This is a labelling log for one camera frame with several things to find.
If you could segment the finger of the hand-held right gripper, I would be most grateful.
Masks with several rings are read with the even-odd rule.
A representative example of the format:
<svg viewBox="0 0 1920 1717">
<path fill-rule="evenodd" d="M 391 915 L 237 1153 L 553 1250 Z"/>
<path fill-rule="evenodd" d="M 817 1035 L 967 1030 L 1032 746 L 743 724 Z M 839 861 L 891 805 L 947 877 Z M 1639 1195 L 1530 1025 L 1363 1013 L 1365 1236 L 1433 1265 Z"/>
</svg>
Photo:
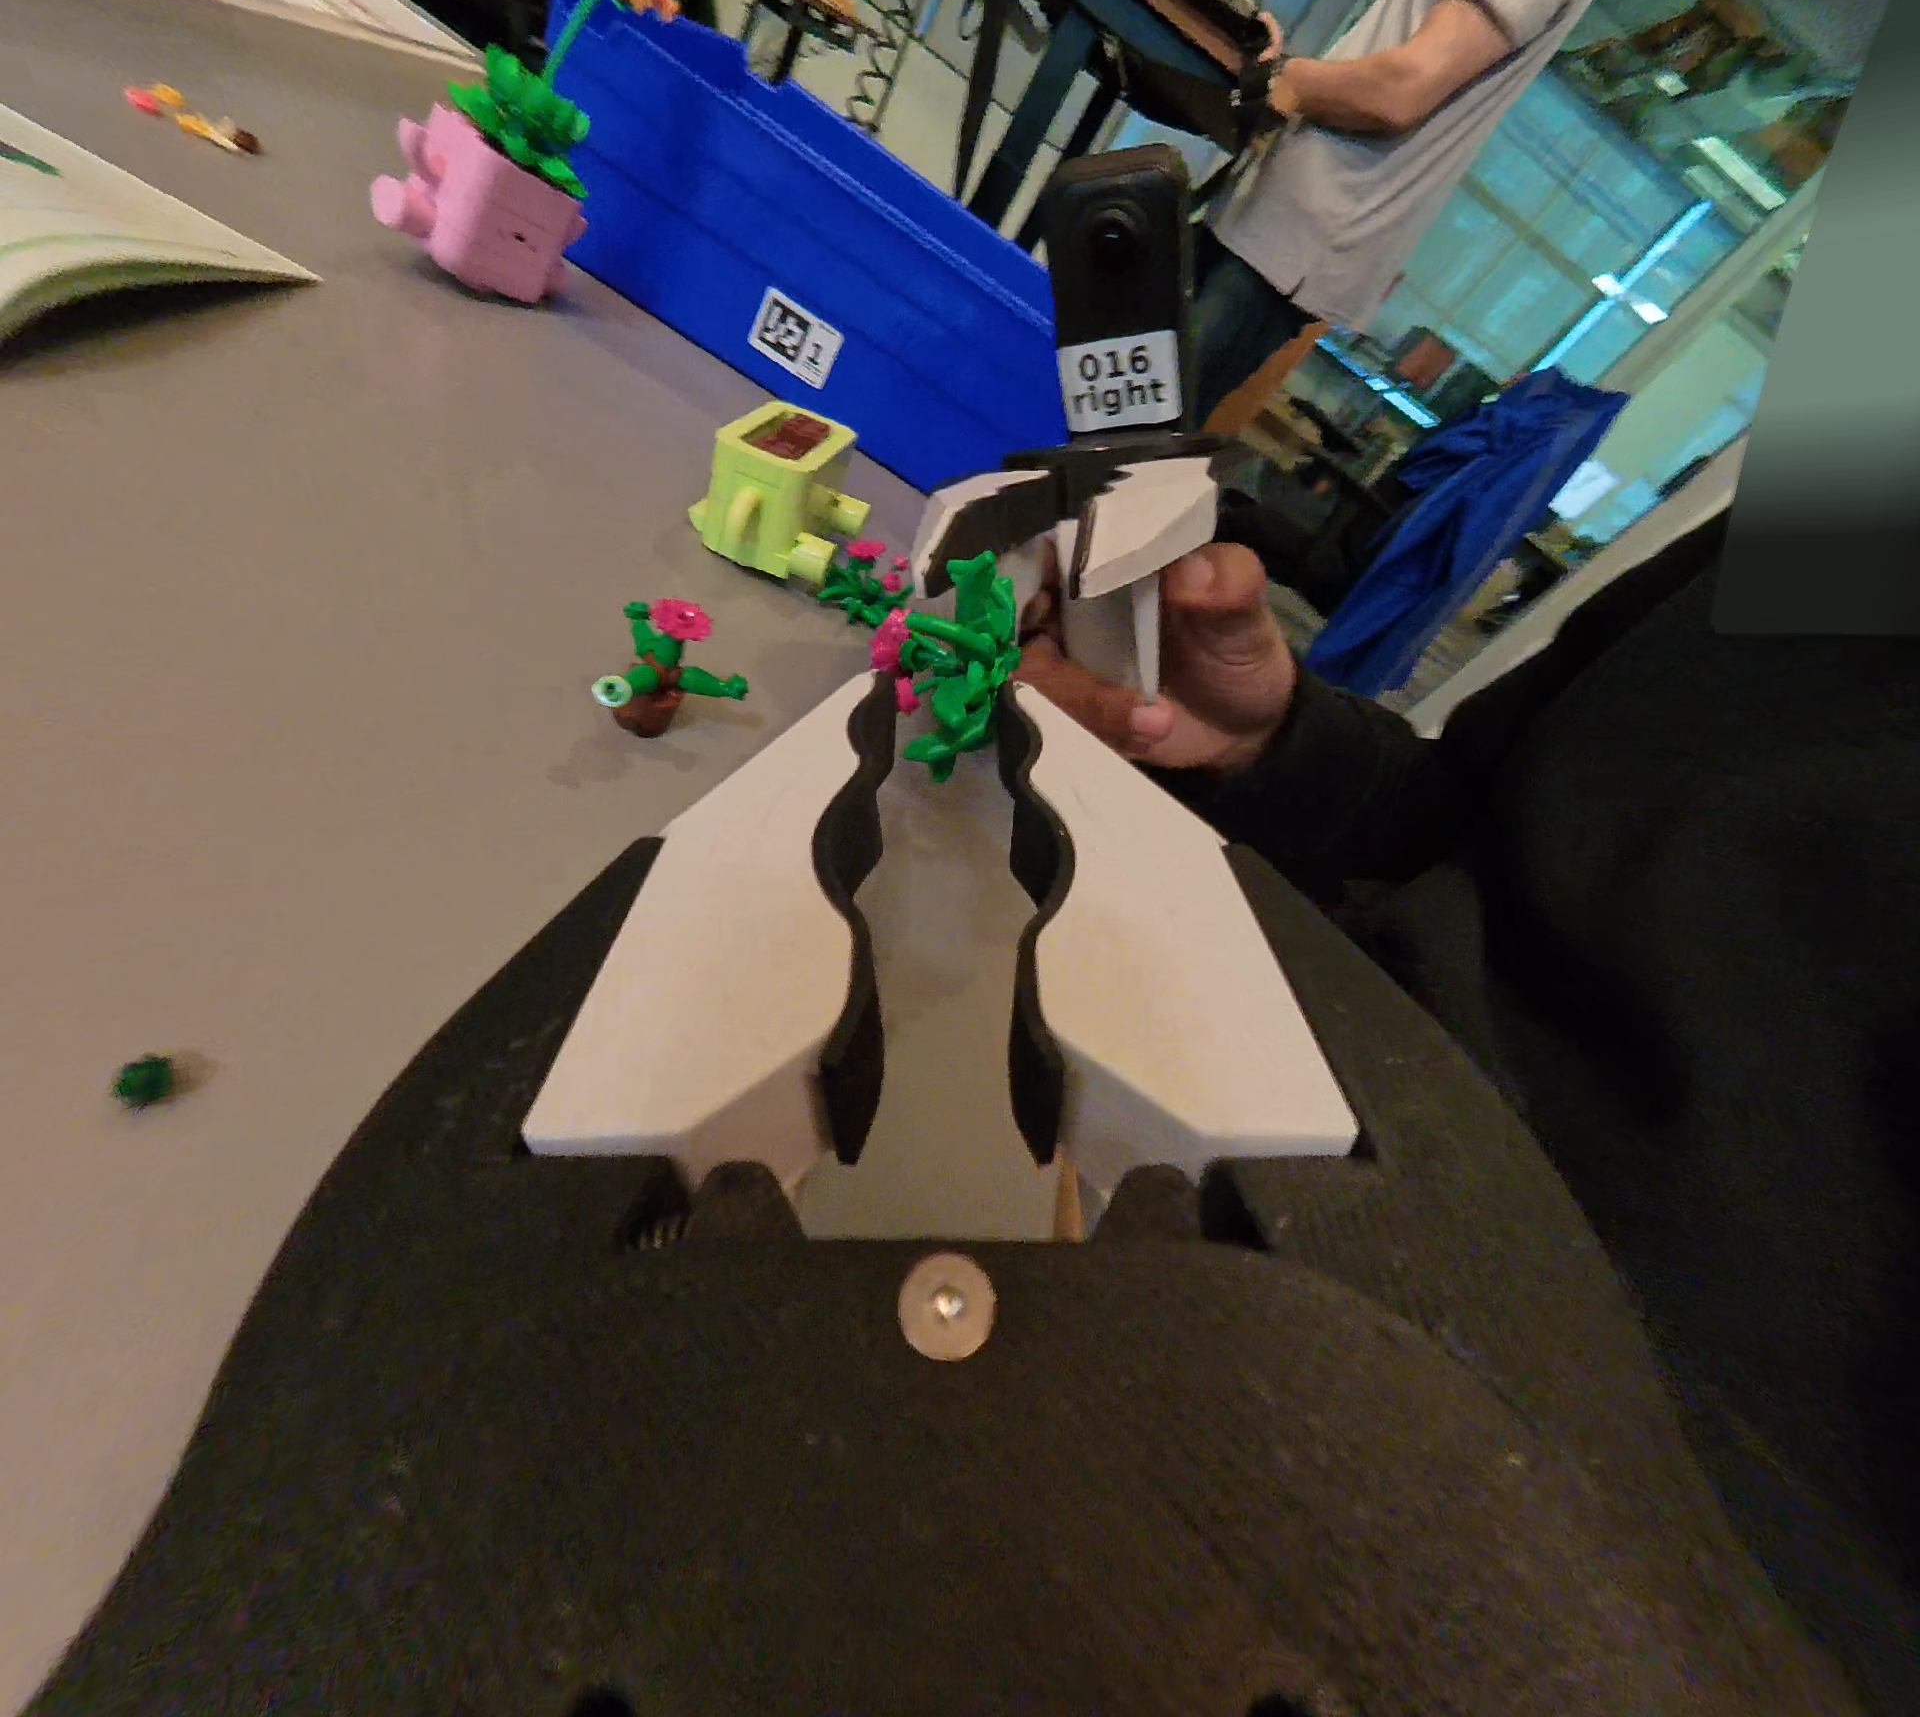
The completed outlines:
<svg viewBox="0 0 1920 1717">
<path fill-rule="evenodd" d="M 1055 563 L 1055 535 L 1084 503 L 1060 471 L 1002 468 L 939 486 L 912 546 L 919 595 L 945 601 L 957 588 L 950 564 L 989 555 L 1012 581 L 1015 601 L 1032 601 Z"/>
<path fill-rule="evenodd" d="M 1126 468 L 1084 507 L 1069 557 L 1069 657 L 1160 696 L 1163 573 L 1201 550 L 1218 525 L 1211 468 Z"/>
</svg>

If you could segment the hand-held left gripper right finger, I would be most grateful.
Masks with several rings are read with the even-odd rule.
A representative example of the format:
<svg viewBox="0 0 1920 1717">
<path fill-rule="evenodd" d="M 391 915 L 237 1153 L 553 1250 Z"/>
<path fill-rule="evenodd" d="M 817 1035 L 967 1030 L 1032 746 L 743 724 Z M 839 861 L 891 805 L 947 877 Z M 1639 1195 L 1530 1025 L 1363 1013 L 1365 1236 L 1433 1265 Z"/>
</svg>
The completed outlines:
<svg viewBox="0 0 1920 1717">
<path fill-rule="evenodd" d="M 998 696 L 1030 899 L 1011 1025 L 1028 1153 L 1081 1170 L 1346 1158 L 1361 1125 L 1229 848 L 1026 683 Z"/>
</svg>

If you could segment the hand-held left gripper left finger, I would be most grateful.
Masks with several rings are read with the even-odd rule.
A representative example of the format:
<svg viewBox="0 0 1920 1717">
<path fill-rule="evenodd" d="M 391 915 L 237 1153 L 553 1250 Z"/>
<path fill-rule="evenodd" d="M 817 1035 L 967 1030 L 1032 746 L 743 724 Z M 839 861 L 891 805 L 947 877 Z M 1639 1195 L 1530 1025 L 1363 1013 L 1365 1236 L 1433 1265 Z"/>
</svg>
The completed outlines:
<svg viewBox="0 0 1920 1717">
<path fill-rule="evenodd" d="M 855 1165 L 884 1028 L 855 893 L 899 713 L 858 677 L 675 818 L 522 1123 L 535 1154 Z"/>
</svg>

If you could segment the green leafy toy brick plant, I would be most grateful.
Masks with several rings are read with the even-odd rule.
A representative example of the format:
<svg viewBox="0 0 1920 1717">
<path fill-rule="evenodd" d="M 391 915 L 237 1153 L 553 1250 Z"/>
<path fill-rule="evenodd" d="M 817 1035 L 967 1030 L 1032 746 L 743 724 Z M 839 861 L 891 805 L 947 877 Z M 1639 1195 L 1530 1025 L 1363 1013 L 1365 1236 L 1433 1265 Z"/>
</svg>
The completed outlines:
<svg viewBox="0 0 1920 1717">
<path fill-rule="evenodd" d="M 997 741 L 1000 696 L 1023 657 L 1015 583 L 997 555 L 952 559 L 947 571 L 952 616 L 897 608 L 870 640 L 870 669 L 889 679 L 897 713 L 925 713 L 905 757 L 939 785 L 962 757 Z"/>
<path fill-rule="evenodd" d="M 817 601 L 877 631 L 914 601 L 910 559 L 879 539 L 847 540 L 828 563 Z"/>
</svg>

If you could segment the toy brick cactus pink flower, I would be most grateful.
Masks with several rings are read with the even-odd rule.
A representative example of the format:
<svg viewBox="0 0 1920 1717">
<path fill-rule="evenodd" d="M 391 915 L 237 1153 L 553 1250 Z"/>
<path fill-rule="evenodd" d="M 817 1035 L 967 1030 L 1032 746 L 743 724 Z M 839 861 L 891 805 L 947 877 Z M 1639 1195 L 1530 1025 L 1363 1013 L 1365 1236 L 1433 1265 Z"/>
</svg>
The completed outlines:
<svg viewBox="0 0 1920 1717">
<path fill-rule="evenodd" d="M 713 634 L 711 612 L 685 598 L 629 601 L 623 616 L 630 626 L 633 654 L 625 669 L 592 681 L 590 699 L 639 738 L 658 738 L 672 726 L 686 696 L 744 701 L 744 675 L 714 675 L 686 663 L 688 648 Z"/>
</svg>

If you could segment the person's right forearm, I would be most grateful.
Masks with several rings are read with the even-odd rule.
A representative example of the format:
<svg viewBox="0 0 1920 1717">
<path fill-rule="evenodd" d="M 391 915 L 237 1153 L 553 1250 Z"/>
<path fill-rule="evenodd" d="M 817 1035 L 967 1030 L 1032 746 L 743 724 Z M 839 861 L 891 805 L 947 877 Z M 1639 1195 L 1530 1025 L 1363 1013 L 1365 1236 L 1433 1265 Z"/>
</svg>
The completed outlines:
<svg viewBox="0 0 1920 1717">
<path fill-rule="evenodd" d="M 1148 765 L 1146 775 L 1296 888 L 1405 884 L 1467 847 L 1534 709 L 1516 669 L 1461 702 L 1436 738 L 1306 675 L 1284 722 L 1232 775 Z"/>
</svg>

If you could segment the person's right hand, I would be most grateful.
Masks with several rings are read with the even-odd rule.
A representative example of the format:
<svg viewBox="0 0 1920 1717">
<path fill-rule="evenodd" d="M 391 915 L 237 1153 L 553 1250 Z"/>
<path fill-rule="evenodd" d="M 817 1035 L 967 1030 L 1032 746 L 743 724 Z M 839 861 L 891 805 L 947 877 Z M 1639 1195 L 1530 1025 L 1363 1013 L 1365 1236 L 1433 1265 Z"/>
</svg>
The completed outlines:
<svg viewBox="0 0 1920 1717">
<path fill-rule="evenodd" d="M 1154 699 L 1075 663 L 1059 610 L 1055 583 L 1044 581 L 1020 612 L 1020 681 L 1123 758 L 1227 779 L 1284 724 L 1298 667 L 1257 552 L 1212 542 L 1163 571 Z"/>
</svg>

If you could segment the lime green toy brick pot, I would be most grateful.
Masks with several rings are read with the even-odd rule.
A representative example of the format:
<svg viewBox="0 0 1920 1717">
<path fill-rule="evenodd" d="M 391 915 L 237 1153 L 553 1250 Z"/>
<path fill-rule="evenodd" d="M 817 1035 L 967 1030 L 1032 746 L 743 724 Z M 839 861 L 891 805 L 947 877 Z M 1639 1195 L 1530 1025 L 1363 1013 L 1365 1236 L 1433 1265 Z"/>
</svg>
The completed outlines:
<svg viewBox="0 0 1920 1717">
<path fill-rule="evenodd" d="M 855 446 L 851 427 L 767 402 L 716 431 L 708 488 L 688 520 L 711 552 L 817 591 L 869 522 L 870 504 L 847 490 Z"/>
</svg>

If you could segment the blue cloth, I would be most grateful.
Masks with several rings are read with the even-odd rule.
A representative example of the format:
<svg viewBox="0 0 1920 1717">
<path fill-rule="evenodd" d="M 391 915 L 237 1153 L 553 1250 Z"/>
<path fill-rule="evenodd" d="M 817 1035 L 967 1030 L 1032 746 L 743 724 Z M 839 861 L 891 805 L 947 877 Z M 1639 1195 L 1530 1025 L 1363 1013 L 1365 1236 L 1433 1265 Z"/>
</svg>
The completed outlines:
<svg viewBox="0 0 1920 1717">
<path fill-rule="evenodd" d="M 1314 636 L 1308 672 L 1359 696 L 1396 691 L 1439 632 L 1611 433 L 1629 394 L 1557 367 L 1433 431 L 1398 468 L 1408 503 Z"/>
</svg>

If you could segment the blue plastic bin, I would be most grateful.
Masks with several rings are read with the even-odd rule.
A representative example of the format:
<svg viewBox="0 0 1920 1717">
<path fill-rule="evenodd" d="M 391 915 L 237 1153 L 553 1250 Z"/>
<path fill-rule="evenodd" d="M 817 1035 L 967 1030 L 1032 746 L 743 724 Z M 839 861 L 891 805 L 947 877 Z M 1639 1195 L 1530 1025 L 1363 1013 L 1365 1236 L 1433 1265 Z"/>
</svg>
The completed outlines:
<svg viewBox="0 0 1920 1717">
<path fill-rule="evenodd" d="M 738 41 L 601 0 L 556 88 L 590 277 L 914 488 L 1069 441 L 1046 268 Z"/>
</svg>

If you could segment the pink toy pot with plant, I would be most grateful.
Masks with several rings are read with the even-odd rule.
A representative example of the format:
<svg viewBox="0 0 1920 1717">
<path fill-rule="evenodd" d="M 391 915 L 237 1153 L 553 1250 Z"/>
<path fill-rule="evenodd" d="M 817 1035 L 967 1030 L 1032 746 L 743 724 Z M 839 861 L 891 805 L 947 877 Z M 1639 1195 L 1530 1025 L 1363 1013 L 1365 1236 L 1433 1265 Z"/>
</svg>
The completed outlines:
<svg viewBox="0 0 1920 1717">
<path fill-rule="evenodd" d="M 586 187 L 573 155 L 592 122 L 556 78 L 601 2 L 577 2 L 541 70 L 492 45 L 483 81 L 451 83 L 427 120 L 397 125 L 404 177 L 373 181 L 373 214 L 469 291 L 541 305 L 584 234 Z M 621 2 L 666 20 L 680 11 L 678 0 Z"/>
</svg>

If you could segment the open instruction booklet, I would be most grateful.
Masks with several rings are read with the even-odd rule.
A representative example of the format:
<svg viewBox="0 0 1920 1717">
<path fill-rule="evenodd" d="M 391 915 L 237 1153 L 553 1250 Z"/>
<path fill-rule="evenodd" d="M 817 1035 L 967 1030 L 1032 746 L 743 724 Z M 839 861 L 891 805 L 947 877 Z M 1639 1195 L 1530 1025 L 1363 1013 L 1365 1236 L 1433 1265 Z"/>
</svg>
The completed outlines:
<svg viewBox="0 0 1920 1717">
<path fill-rule="evenodd" d="M 4 340 L 108 292 L 316 280 L 245 232 L 3 110 Z"/>
</svg>

